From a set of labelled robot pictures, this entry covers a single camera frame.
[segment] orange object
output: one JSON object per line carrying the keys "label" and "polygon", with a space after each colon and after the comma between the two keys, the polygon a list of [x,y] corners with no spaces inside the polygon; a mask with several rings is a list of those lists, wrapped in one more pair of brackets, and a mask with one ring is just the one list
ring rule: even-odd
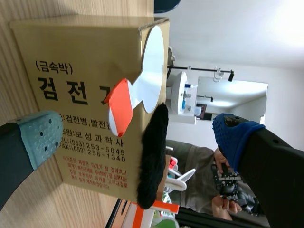
{"label": "orange object", "polygon": [[176,161],[170,158],[170,164],[169,164],[169,169],[173,169],[173,167],[176,165]]}
{"label": "orange object", "polygon": [[109,104],[118,136],[121,137],[127,130],[133,117],[128,80],[126,78],[117,83],[106,97],[105,102]]}
{"label": "orange object", "polygon": [[143,219],[143,209],[137,207],[132,228],[140,228]]}
{"label": "orange object", "polygon": [[171,203],[164,203],[160,201],[155,201],[153,203],[153,208],[160,208],[164,210],[169,210],[172,213],[177,214],[179,212],[179,205],[177,204],[171,204]]}

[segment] cardboard box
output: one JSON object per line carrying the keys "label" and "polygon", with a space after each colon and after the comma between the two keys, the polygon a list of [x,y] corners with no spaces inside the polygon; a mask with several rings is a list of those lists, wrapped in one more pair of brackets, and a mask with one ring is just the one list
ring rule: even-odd
{"label": "cardboard box", "polygon": [[75,15],[12,22],[39,109],[62,115],[64,135],[55,156],[65,183],[136,202],[141,136],[152,114],[139,104],[118,138],[109,130],[104,99],[122,78],[133,83],[140,75],[155,25],[164,41],[161,103],[168,19]]}

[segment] wooden surface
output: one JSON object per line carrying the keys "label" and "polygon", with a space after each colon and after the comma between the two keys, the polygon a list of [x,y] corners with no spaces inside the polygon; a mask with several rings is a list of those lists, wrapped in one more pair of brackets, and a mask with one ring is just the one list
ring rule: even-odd
{"label": "wooden surface", "polygon": [[[69,14],[153,16],[153,0],[0,0],[1,125],[38,111],[9,22]],[[11,196],[0,212],[0,227],[103,228],[115,203],[63,184],[51,158]]]}

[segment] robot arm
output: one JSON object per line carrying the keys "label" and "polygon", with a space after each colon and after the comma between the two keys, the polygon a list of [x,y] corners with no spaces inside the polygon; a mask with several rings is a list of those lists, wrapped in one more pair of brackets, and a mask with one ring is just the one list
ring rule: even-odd
{"label": "robot arm", "polygon": [[270,226],[303,227],[304,152],[263,125],[232,114],[218,115],[213,130],[219,149],[258,198]]}

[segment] white wall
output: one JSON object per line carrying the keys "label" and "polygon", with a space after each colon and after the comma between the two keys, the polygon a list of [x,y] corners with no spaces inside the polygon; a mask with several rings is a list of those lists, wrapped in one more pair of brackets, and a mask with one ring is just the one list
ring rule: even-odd
{"label": "white wall", "polygon": [[[201,62],[189,62],[178,60],[175,62],[179,67],[201,67],[223,70],[234,70],[235,80],[268,83],[266,118],[267,129],[277,134],[291,146],[304,150],[304,73],[302,71],[241,66],[224,64],[204,64]],[[200,71],[191,71],[188,74],[191,81],[197,83],[199,76],[212,74]],[[198,146],[210,146],[214,149],[214,135],[211,124],[205,121],[197,121],[196,125],[169,123],[167,136],[169,139],[180,140]]]}
{"label": "white wall", "polygon": [[241,104],[229,110],[229,113],[238,115],[244,119],[260,123],[261,116],[265,114],[266,96]]}
{"label": "white wall", "polygon": [[167,139],[208,147],[213,150],[218,147],[214,139],[212,121],[208,120],[197,120],[196,125],[169,122]]}
{"label": "white wall", "polygon": [[226,113],[228,110],[220,107],[214,107],[208,105],[206,108],[206,113],[214,113],[214,114],[221,114],[221,113]]}

